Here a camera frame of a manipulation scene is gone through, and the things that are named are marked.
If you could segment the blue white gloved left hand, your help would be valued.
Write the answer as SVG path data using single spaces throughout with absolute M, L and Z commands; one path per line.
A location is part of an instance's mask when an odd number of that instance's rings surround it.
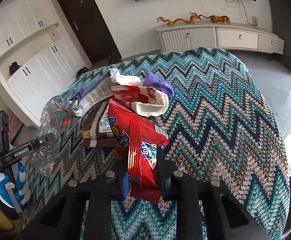
M 7 172 L 0 172 L 0 202 L 6 207 L 21 211 L 31 198 L 31 190 L 21 162 L 13 164 L 11 171 L 11 176 Z

